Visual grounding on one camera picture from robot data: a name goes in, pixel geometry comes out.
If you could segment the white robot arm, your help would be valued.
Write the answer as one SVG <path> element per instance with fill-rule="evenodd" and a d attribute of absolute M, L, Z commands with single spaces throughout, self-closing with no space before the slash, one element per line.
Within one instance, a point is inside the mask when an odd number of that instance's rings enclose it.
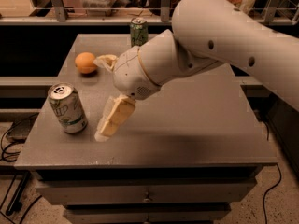
<path fill-rule="evenodd" d="M 299 110 L 299 39 L 253 20 L 227 0 L 181 0 L 172 28 L 122 55 L 94 60 L 121 92 L 107 99 L 94 138 L 106 141 L 135 111 L 135 102 L 179 77 L 231 64 Z"/>

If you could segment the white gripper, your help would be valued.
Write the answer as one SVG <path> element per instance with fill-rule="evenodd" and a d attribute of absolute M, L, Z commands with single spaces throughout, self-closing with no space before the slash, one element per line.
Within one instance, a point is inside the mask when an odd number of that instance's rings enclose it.
<path fill-rule="evenodd" d="M 96 66 L 105 68 L 108 72 L 113 71 L 113 84 L 122 93 L 118 97 L 110 96 L 107 99 L 94 135 L 97 142 L 105 142 L 112 137 L 130 118 L 135 111 L 136 100 L 145 100 L 161 89 L 144 71 L 139 50 L 140 47 L 134 46 L 119 59 L 116 55 L 107 54 L 98 56 L 93 61 Z"/>

